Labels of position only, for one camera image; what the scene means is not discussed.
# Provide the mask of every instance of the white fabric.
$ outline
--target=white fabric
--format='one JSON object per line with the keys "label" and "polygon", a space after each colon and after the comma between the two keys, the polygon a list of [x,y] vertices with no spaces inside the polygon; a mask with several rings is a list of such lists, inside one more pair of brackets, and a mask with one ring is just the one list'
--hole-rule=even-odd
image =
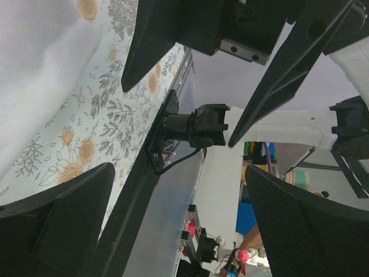
{"label": "white fabric", "polygon": [[58,111],[100,34],[77,2],[0,2],[0,179]]}

